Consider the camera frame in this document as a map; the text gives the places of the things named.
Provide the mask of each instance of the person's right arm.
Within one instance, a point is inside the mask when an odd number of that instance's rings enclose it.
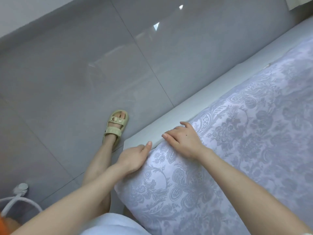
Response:
[[[294,213],[246,175],[202,145],[187,122],[162,137],[183,156],[198,160],[220,186],[252,235],[312,233]]]

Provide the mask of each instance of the footwear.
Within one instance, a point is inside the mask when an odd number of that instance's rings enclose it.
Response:
[[[114,116],[115,113],[120,112],[120,111],[122,111],[122,112],[125,113],[125,118],[124,118],[124,119],[118,118],[118,117]],[[104,141],[104,137],[105,137],[107,134],[111,133],[111,134],[115,134],[115,135],[116,135],[116,141],[115,141],[115,143],[114,143],[114,145],[113,145],[113,148],[114,148],[116,145],[118,145],[118,143],[119,143],[119,138],[121,137],[123,131],[125,130],[125,126],[127,125],[128,120],[129,120],[129,115],[128,115],[128,113],[127,113],[125,110],[116,110],[116,111],[114,111],[114,112],[111,114],[111,116],[110,116],[110,118],[109,118],[109,120],[108,120],[108,122],[107,122],[107,124],[106,124],[106,130],[105,130],[104,135],[103,135],[102,143],[103,143],[103,141]],[[110,122],[111,122],[111,123],[114,123],[114,124],[119,124],[119,125],[121,125],[121,129],[119,129],[119,128],[115,127],[115,126],[109,126],[109,123],[110,123]]]

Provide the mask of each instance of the forearm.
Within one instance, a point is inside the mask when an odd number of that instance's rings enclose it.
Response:
[[[90,220],[92,211],[124,176],[125,170],[120,165],[110,166],[98,178],[53,204],[13,234],[75,234],[85,222]]]
[[[220,186],[252,235],[311,232],[299,218],[246,175],[205,149],[199,161]]]

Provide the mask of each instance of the lavender fabric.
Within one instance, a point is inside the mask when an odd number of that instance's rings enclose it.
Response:
[[[205,146],[313,227],[313,38],[190,123]],[[249,234],[207,171],[166,142],[115,190],[153,235]]]

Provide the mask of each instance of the mattress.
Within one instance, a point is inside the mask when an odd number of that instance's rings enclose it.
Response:
[[[153,148],[155,148],[163,141],[161,137],[162,133],[176,127],[179,121],[189,121],[233,87],[280,58],[288,50],[295,47],[312,34],[313,16],[280,36],[245,62],[235,66],[226,74],[216,79],[207,87],[176,106],[137,134],[125,140],[124,149],[135,147],[139,144],[145,145],[147,140],[152,141]]]
[[[205,146],[313,227],[313,35],[190,123]],[[167,142],[115,190],[153,235],[249,234],[208,172]]]

